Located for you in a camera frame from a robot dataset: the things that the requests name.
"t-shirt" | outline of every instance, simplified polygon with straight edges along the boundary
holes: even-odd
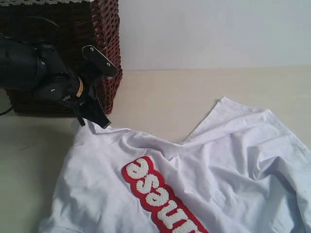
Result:
[[[310,233],[311,152],[222,98],[181,143],[76,127],[40,233]]]

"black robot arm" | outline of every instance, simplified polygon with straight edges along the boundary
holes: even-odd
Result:
[[[95,47],[83,47],[85,64],[74,73],[47,41],[18,41],[0,34],[0,87],[31,92],[36,98],[54,100],[71,108],[80,124],[86,118],[102,128],[106,118],[94,82],[113,77],[115,66]]]

